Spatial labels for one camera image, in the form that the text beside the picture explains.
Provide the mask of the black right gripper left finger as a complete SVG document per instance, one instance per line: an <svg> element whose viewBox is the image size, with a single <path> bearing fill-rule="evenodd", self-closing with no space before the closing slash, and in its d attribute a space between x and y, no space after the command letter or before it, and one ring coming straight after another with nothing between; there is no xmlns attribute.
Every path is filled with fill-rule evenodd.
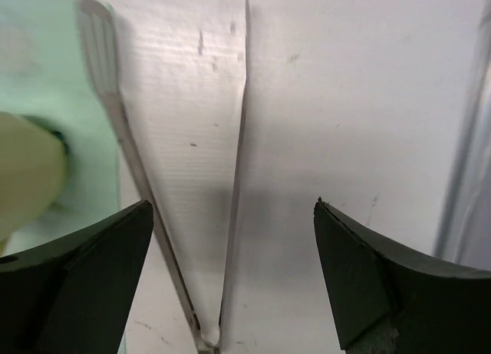
<svg viewBox="0 0 491 354"><path fill-rule="evenodd" d="M116 353L153 232L142 200L1 259L3 353Z"/></svg>

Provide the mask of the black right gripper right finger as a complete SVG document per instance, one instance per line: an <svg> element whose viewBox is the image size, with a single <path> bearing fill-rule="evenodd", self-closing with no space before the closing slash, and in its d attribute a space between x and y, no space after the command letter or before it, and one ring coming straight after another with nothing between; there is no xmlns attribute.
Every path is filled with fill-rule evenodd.
<svg viewBox="0 0 491 354"><path fill-rule="evenodd" d="M488 353L490 274L428 256L319 200L315 238L347 353Z"/></svg>

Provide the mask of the metal serving tongs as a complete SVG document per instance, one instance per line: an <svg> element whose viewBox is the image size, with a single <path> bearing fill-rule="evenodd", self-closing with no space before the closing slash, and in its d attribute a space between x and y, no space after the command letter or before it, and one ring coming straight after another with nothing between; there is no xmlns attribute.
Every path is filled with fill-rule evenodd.
<svg viewBox="0 0 491 354"><path fill-rule="evenodd" d="M222 350L239 204L249 0L77 0L87 73L200 353Z"/></svg>

